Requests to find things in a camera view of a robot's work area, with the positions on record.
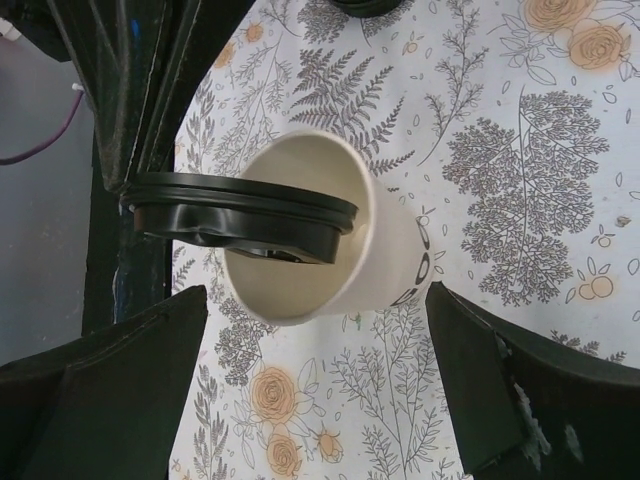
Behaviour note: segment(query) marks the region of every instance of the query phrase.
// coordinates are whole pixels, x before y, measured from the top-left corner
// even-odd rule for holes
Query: leaf illustration
[[[319,405],[314,405],[313,411],[319,417],[324,417],[327,414],[327,411]]]
[[[231,326],[220,330],[215,345],[215,351],[219,354],[218,365],[227,370],[227,384],[245,386],[249,383],[248,374],[262,358],[260,340],[273,334],[276,328],[251,318],[233,299],[226,299],[219,309],[229,319]]]
[[[256,438],[258,439],[258,444],[266,450],[268,448],[268,445],[261,430],[258,430],[256,432]]]
[[[210,248],[202,262],[205,271],[210,272],[209,277],[211,278],[207,289],[207,297],[216,305],[223,302],[227,288],[220,255],[219,249]]]
[[[607,20],[622,13],[626,13],[633,8],[629,2],[624,0],[602,0],[596,3],[589,18],[593,20]]]
[[[406,0],[386,15],[361,19],[360,28],[367,42],[381,30],[400,21],[403,15],[411,10],[414,3],[415,0]],[[306,26],[304,39],[309,43],[333,43],[345,29],[349,18],[339,8],[323,0],[305,2],[298,13],[298,22]]]
[[[547,48],[547,52],[549,52],[554,57],[558,57],[558,58],[567,58],[569,56],[569,52],[567,50],[563,50],[561,48],[556,48],[556,47]]]
[[[294,415],[293,417],[291,417],[291,420],[289,420],[289,422],[290,423],[287,425],[287,427],[289,428],[289,432],[291,432],[293,435],[298,435],[299,437],[308,437],[311,435],[309,427],[307,427],[307,424],[304,423],[304,420],[302,420],[302,418],[298,415]]]
[[[190,115],[185,119],[185,128],[189,137],[187,149],[187,170],[190,173],[204,173],[202,160],[211,152],[215,142],[215,121],[211,117],[215,103],[213,78],[211,72],[202,79],[193,96]]]
[[[185,286],[185,282],[187,281],[187,275],[191,267],[196,263],[193,258],[190,258],[182,265],[177,271],[173,273],[172,285],[173,291],[178,292]]]
[[[526,49],[527,45],[519,38],[513,37],[503,37],[500,39],[502,44],[507,47],[512,52],[520,52],[521,50]]]
[[[251,445],[244,438],[242,439],[242,456],[244,457],[244,461],[247,462],[251,468],[256,468],[256,460],[253,456],[253,450],[251,449]]]
[[[398,167],[413,155],[413,151],[392,159],[378,158],[384,144],[390,143],[404,99],[379,123],[372,121],[384,84],[392,67],[380,70],[368,82],[365,74],[373,60],[367,57],[347,70],[355,50],[333,60],[334,51],[302,50],[298,74],[300,83],[294,93],[304,93],[293,107],[306,107],[290,121],[328,130],[351,143],[367,160],[375,176]]]
[[[614,104],[618,101],[618,97],[616,97],[611,92],[602,92],[602,96],[604,97],[605,101],[610,104]]]
[[[432,130],[437,138],[418,165],[422,165],[433,155],[452,122],[463,122],[471,114],[471,109],[477,107],[484,90],[484,85],[471,82],[472,73],[484,67],[489,49],[481,47],[479,50],[472,50],[472,46],[476,44],[473,37],[479,26],[480,14],[478,9],[468,9],[470,4],[468,0],[447,2],[457,30],[447,31],[443,35],[443,44],[451,51],[452,56],[441,59],[435,70],[446,78],[449,98],[445,100],[442,95],[432,93],[425,96],[427,106],[433,112]]]
[[[296,393],[296,412],[304,415],[313,407],[313,397],[305,392]]]
[[[444,178],[478,197],[462,248],[476,263],[493,263],[480,289],[505,305],[528,304],[533,295],[548,302],[572,276],[568,248],[555,237],[591,223],[586,180],[598,165],[590,156],[609,149],[595,135],[600,122],[591,107],[567,92],[524,95],[517,131],[481,118],[449,143]]]
[[[529,42],[533,44],[540,44],[549,38],[548,32],[533,32],[529,37]]]
[[[559,343],[560,345],[564,345],[565,347],[573,348],[582,353],[586,353],[587,355],[591,355],[592,357],[600,357],[600,342],[590,341],[586,344],[582,344],[582,340],[578,337],[569,338],[567,334],[560,334],[557,330],[551,330],[551,340]],[[604,360],[613,363],[622,363],[627,357],[627,352],[616,352],[608,357],[602,357]]]
[[[587,267],[589,268],[589,273],[591,275],[596,274],[596,262],[593,260],[593,258],[587,258]]]
[[[176,262],[178,261],[180,256],[184,253],[184,250],[185,250],[184,245],[180,245],[179,247],[173,250],[173,254],[171,255],[171,263],[173,264],[174,268],[175,268]]]
[[[215,148],[209,148],[216,161],[208,173],[237,175],[249,158],[279,135],[271,116],[281,111],[291,71],[287,61],[279,59],[281,43],[282,35],[275,43],[257,47],[246,62],[235,67],[233,82],[242,87],[233,112],[235,125],[228,128]]]
[[[362,431],[363,444],[382,476],[368,478],[393,478],[395,472],[404,478],[433,462],[432,444],[441,420],[424,403],[437,374],[435,352],[419,299],[376,314],[374,343],[356,354],[346,348],[334,358],[330,373],[346,401],[359,404],[370,418]],[[389,406],[385,400],[390,396],[395,400]]]
[[[629,275],[634,276],[640,270],[640,259],[634,258],[627,265],[627,270],[629,271]]]
[[[306,25],[304,39],[311,43],[333,43],[340,35],[349,16],[323,0],[309,0],[298,13],[298,23]]]
[[[414,153],[415,153],[415,150],[411,150],[409,153],[401,157],[396,157],[393,159],[385,158],[382,160],[369,161],[367,163],[367,166],[369,168],[369,171],[373,173],[374,176],[379,177],[380,175],[390,172],[394,168],[402,165],[405,161],[410,159]]]
[[[504,19],[504,23],[507,24],[510,30],[526,30],[527,27],[522,20],[518,17],[514,17],[513,15],[507,15],[506,13],[502,15]]]
[[[219,413],[212,415],[218,398],[216,380],[206,366],[199,366],[199,373],[199,391],[193,403],[200,426],[193,434],[193,465],[199,478],[217,480],[227,476],[227,464],[223,462],[222,454],[229,437],[229,427],[220,419]]]
[[[316,367],[316,359],[311,358],[300,370],[298,375],[298,389],[301,392],[306,392],[309,385],[318,382],[318,370]]]
[[[526,40],[529,39],[529,30],[526,30],[526,29],[512,30],[511,34],[517,38],[522,38]]]
[[[289,13],[292,0],[269,0],[267,6],[260,9],[260,16],[265,18],[270,24],[279,23],[290,34],[299,37],[291,30],[287,24],[290,22]]]
[[[572,288],[571,290],[569,290],[569,291],[567,292],[567,296],[566,296],[566,298],[564,299],[564,303],[565,303],[565,304],[569,303],[571,300],[573,300],[573,299],[574,299],[574,297],[575,297],[575,296],[576,296],[576,289],[575,289],[575,288]]]
[[[527,73],[531,78],[533,78],[536,82],[541,85],[555,85],[556,77],[547,70],[546,68],[539,67],[536,65],[529,65],[527,69]]]
[[[633,65],[629,62],[620,62],[620,65],[618,65],[618,73],[622,81],[626,82],[633,77]]]
[[[239,422],[248,422],[249,421],[249,416],[251,415],[251,412],[247,411],[240,402],[235,400],[233,402],[233,407],[234,407],[234,409],[236,411],[237,421],[239,421]]]
[[[527,57],[524,55],[515,55],[509,60],[509,66],[511,68],[520,68],[524,65],[524,62],[527,60]]]

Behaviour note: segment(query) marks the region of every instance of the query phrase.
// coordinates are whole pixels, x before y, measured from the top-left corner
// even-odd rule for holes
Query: cup rim
[[[331,132],[326,132],[324,130],[317,130],[317,129],[301,129],[301,130],[294,130],[292,132],[285,133],[279,136],[278,138],[276,138],[274,141],[272,141],[265,147],[263,147],[261,150],[259,150],[258,153],[256,153],[256,155],[251,160],[249,160],[249,162],[247,162],[243,171],[240,173],[239,177],[242,178],[243,172],[246,171],[251,165],[253,165],[263,153],[267,152],[271,148],[276,147],[277,145],[279,145],[284,141],[291,140],[292,138],[296,138],[296,137],[324,137],[325,139],[328,139],[337,143],[343,150],[345,150],[349,154],[349,156],[356,163],[356,167],[358,168],[360,175],[364,180],[364,187],[366,190],[367,202],[369,203],[369,222],[368,222],[367,235],[362,245],[360,258],[358,258],[356,265],[353,267],[353,269],[351,270],[351,273],[349,274],[349,277],[345,280],[342,286],[331,296],[331,298],[329,298],[326,302],[324,302],[317,308],[303,315],[298,315],[295,317],[271,320],[271,319],[264,318],[262,315],[260,315],[259,313],[249,308],[249,306],[241,299],[240,295],[238,295],[238,292],[235,286],[229,279],[229,275],[228,275],[229,268],[228,268],[228,260],[227,260],[227,255],[229,252],[226,249],[223,250],[222,268],[224,273],[224,281],[231,289],[233,298],[253,318],[274,327],[293,327],[296,325],[301,325],[303,323],[306,323],[309,320],[316,318],[318,316],[318,312],[320,312],[321,310],[327,307],[330,307],[340,297],[342,297],[344,295],[344,292],[346,292],[351,287],[355,279],[360,275],[360,272],[364,268],[364,264],[369,256],[369,252],[371,251],[371,244],[373,243],[373,232],[376,230],[376,226],[378,223],[379,205],[377,203],[376,195],[375,195],[375,184],[374,184],[375,180],[371,175],[371,172],[369,172],[369,169],[367,168],[364,158],[362,158],[362,155],[360,155],[360,153],[358,153],[358,151],[355,148],[353,148],[353,146],[348,141]]]

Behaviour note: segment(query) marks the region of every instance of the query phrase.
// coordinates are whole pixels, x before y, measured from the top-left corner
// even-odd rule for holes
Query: tree print
[[[559,333],[557,330],[551,330],[551,340],[559,343],[560,345],[564,345],[565,347],[573,348],[582,353],[586,353],[587,355],[591,355],[592,357],[602,358],[600,357],[600,342],[590,341],[585,344],[582,343],[582,340],[578,337],[569,338],[569,335],[565,333]],[[608,357],[604,357],[604,360],[613,363],[622,363],[625,358],[627,358],[627,352],[619,351],[616,353],[612,353]]]
[[[415,0],[405,0],[393,11],[374,18],[354,19],[327,0],[308,0],[298,13],[298,22],[306,26],[304,39],[309,43],[333,43],[349,21],[360,22],[367,44],[382,29],[391,27],[411,10]]]
[[[206,480],[225,480],[227,464],[222,461],[225,451],[229,427],[220,419],[220,412],[215,414],[215,403],[218,400],[218,383],[209,374],[206,365],[198,366],[198,393],[194,400],[196,418],[200,422],[198,431],[193,434],[195,456],[193,464],[198,478]]]
[[[278,136],[271,116],[280,113],[291,79],[291,64],[278,56],[281,42],[282,35],[272,45],[257,47],[236,69],[234,82],[242,87],[233,112],[236,123],[215,147],[216,165],[210,173],[237,175],[248,159]]]
[[[333,360],[340,393],[358,402],[372,424],[362,431],[373,470],[368,479],[407,479],[409,472],[432,462],[439,433],[436,408],[424,406],[424,393],[437,374],[431,338],[418,300],[377,312],[371,329],[377,346],[348,348]]]
[[[248,373],[262,358],[260,340],[273,334],[277,327],[266,325],[247,315],[238,303],[228,298],[220,305],[220,313],[231,322],[220,331],[215,351],[218,365],[227,370],[224,379],[231,386],[245,386]]]
[[[472,84],[470,77],[474,70],[483,67],[489,49],[482,47],[477,52],[470,51],[480,16],[478,9],[467,11],[472,4],[472,0],[447,1],[458,30],[448,31],[443,35],[443,45],[453,52],[453,57],[440,60],[435,70],[447,77],[449,100],[445,102],[441,95],[430,93],[425,97],[435,117],[432,130],[436,134],[436,140],[418,165],[422,165],[431,157],[451,122],[463,121],[471,114],[470,110],[478,106],[484,86]]]
[[[598,164],[589,157],[609,150],[591,107],[567,92],[521,94],[516,130],[480,118],[449,142],[444,178],[478,197],[462,248],[474,262],[493,264],[480,289],[505,305],[529,304],[534,295],[549,302],[573,275],[556,237],[591,223],[587,179]]]
[[[324,53],[322,49],[300,52],[300,83],[293,93],[304,93],[304,96],[291,108],[305,108],[290,121],[328,130],[347,139],[362,154],[369,170],[375,176],[382,175],[415,153],[411,150],[395,158],[377,157],[382,144],[389,143],[404,102],[404,97],[400,98],[395,108],[377,124],[371,120],[393,67],[383,68],[367,82],[365,75],[373,57],[347,69],[356,51],[347,52],[335,61],[333,54],[333,50]]]

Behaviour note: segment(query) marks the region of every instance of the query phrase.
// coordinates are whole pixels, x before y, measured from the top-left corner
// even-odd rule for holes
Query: gray wall
[[[55,133],[76,92],[24,37],[0,39],[0,158]],[[48,150],[0,166],[0,365],[80,336],[89,232],[93,116],[82,103]]]

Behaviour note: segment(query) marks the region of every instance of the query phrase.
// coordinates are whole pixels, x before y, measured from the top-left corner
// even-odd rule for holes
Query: orange rose print
[[[338,435],[330,435],[326,430],[323,430],[316,440],[318,441],[320,455],[322,455],[322,459],[325,462],[338,463],[342,460],[343,450],[338,441]]]
[[[302,460],[298,456],[298,447],[289,436],[284,425],[278,425],[267,444],[267,460],[271,469],[278,475],[295,477]]]
[[[536,30],[553,33],[576,25],[591,13],[596,3],[597,0],[526,0],[524,15]]]
[[[216,61],[213,62],[213,68],[226,67],[231,63],[231,60],[233,60],[233,56],[235,54],[236,54],[236,51],[235,51],[234,43],[233,42],[227,43],[222,49],[222,51],[220,52],[220,55],[218,55],[218,58],[216,58]]]
[[[617,64],[630,40],[625,40],[614,27],[595,20],[582,20],[569,40],[569,56],[579,67],[595,70]]]
[[[260,25],[259,23],[252,23],[251,25],[249,25],[249,28],[247,28],[245,37],[247,39],[247,42],[255,43],[262,38],[263,33],[264,28],[262,28],[262,25]]]
[[[180,152],[182,151],[182,149],[185,147],[184,143],[182,142],[182,137],[179,137],[176,142],[175,142],[175,156],[177,157],[178,155],[180,155]]]
[[[278,368],[267,368],[251,380],[251,404],[256,415],[271,423],[285,423],[296,412],[296,390]]]

